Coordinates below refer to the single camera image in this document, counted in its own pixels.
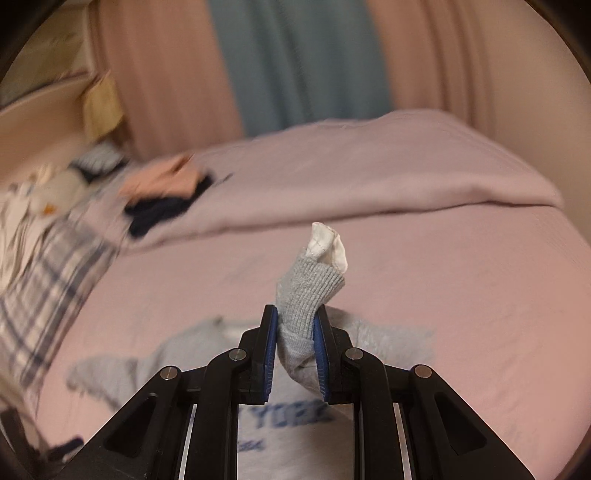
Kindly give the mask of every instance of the yellow paper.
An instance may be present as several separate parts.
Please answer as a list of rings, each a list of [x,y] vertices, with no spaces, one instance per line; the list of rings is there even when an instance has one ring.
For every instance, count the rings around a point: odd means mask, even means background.
[[[95,142],[112,132],[123,120],[123,108],[110,73],[99,79],[83,95],[84,131]]]

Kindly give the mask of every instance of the blue curtain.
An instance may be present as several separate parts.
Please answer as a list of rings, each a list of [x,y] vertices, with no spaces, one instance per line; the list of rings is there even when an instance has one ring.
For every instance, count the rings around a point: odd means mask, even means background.
[[[246,133],[393,110],[363,0],[209,0]]]

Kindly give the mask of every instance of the pink curtain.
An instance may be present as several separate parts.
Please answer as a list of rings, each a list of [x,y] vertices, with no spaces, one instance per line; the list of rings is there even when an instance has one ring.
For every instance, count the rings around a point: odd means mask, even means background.
[[[243,137],[206,0],[99,0],[93,23],[140,159]]]
[[[365,0],[396,108],[437,108],[491,135],[491,84],[465,0]]]

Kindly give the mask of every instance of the blue gripper pad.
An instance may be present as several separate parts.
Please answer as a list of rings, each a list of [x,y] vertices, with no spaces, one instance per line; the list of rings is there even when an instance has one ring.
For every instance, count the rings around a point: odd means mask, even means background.
[[[273,366],[275,365],[275,350],[277,349],[277,323],[279,314],[277,308],[273,307],[271,314],[271,325],[269,326],[269,335],[267,336],[267,345],[265,347],[265,364],[263,370],[264,379],[264,400],[269,400],[271,393],[271,384],[273,383]]]
[[[328,401],[330,396],[329,389],[329,360],[324,348],[324,336],[320,327],[318,314],[314,317],[314,353],[316,354],[316,369],[318,370],[318,382],[320,384],[320,393],[324,401]]]

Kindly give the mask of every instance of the folded blanket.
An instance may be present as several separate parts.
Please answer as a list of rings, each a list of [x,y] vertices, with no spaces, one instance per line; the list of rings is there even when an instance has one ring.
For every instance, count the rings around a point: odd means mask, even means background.
[[[84,220],[123,249],[277,224],[499,202],[561,206],[554,186],[506,149],[438,111],[324,121],[194,156],[219,179],[189,211],[126,235],[114,183]]]
[[[24,275],[0,297],[0,356],[32,410],[63,338],[115,253],[87,227],[60,219]]]

